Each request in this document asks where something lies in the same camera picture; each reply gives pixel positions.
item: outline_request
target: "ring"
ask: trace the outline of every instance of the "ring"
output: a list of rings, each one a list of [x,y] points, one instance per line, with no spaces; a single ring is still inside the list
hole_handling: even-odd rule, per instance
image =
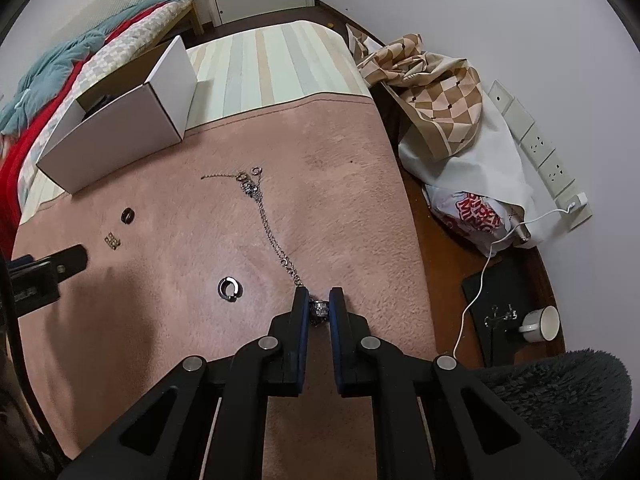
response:
[[[233,285],[234,287],[234,291],[231,295],[226,293],[229,285]],[[220,283],[218,283],[218,294],[223,300],[233,303],[240,296],[242,296],[242,285],[240,285],[240,283],[238,283],[238,280],[236,280],[235,278],[227,276],[226,278],[222,278],[222,280],[220,280]]]
[[[123,224],[130,224],[131,222],[133,222],[133,219],[136,217],[136,213],[133,211],[132,208],[127,207],[123,212],[122,215],[120,216],[120,220],[122,220]]]

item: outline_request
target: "wooden bed frame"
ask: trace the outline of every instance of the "wooden bed frame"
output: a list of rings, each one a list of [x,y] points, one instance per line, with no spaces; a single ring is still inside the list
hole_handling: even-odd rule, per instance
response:
[[[159,43],[162,43],[164,38],[169,33],[171,33],[171,31],[174,30],[174,28],[177,27],[177,25],[180,22],[182,22],[183,20],[189,22],[189,24],[190,24],[189,28],[193,29],[193,33],[196,36],[201,36],[201,35],[204,34],[204,29],[202,28],[202,24],[200,23],[200,19],[198,18],[198,13],[196,12],[196,7],[194,5],[194,1],[195,0],[193,0],[189,4],[189,7],[184,9],[174,19],[172,19],[169,23],[167,23],[166,27],[158,33],[156,38],[151,43],[149,43],[149,45],[148,45],[146,50],[149,50],[149,49],[155,47],[156,45],[158,45]]]

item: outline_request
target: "baseboard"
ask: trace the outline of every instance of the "baseboard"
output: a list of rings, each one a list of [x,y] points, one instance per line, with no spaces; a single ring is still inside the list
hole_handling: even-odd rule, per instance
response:
[[[351,25],[351,27],[355,27],[358,30],[361,30],[362,32],[364,32],[367,36],[369,36],[373,41],[379,43],[380,45],[384,45],[386,43],[383,43],[382,41],[380,41],[378,38],[376,38],[373,34],[371,34],[366,28],[364,28],[362,25],[354,22],[349,16],[344,15],[343,13],[341,13],[339,10],[334,9],[331,5],[327,5],[326,3],[324,3],[322,0],[316,0],[316,6],[318,7],[322,7],[324,10],[327,10],[328,12],[332,13],[334,16],[337,16],[338,18],[340,18],[342,21],[344,21],[345,23],[348,23],[349,25]]]

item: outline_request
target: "blue blanket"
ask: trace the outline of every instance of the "blue blanket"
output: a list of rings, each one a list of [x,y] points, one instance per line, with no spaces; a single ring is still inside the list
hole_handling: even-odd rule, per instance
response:
[[[155,4],[171,1],[177,0],[145,0],[111,16],[78,38],[45,52],[22,76],[14,98],[0,112],[0,133],[15,135],[27,129],[36,114],[62,90],[74,63],[98,52],[120,23]]]

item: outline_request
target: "metal chain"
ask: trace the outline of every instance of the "metal chain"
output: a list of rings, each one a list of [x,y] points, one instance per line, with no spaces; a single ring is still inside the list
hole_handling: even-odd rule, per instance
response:
[[[273,251],[276,253],[276,256],[280,260],[280,265],[287,271],[289,276],[291,276],[295,286],[304,286],[302,284],[300,276],[298,275],[298,271],[296,270],[295,265],[276,240],[276,237],[271,230],[271,226],[269,225],[267,213],[264,210],[264,202],[262,200],[262,189],[260,188],[260,183],[262,181],[262,168],[260,168],[259,166],[255,166],[251,169],[251,175],[257,177],[257,182],[255,182],[245,171],[239,171],[238,173],[212,173],[203,175],[200,177],[200,179],[203,180],[205,178],[227,177],[234,178],[240,183],[242,191],[244,191],[247,196],[253,198],[258,205],[258,212],[260,213],[260,219],[262,220],[262,227],[264,227],[264,232],[267,235],[267,239],[269,240]]]

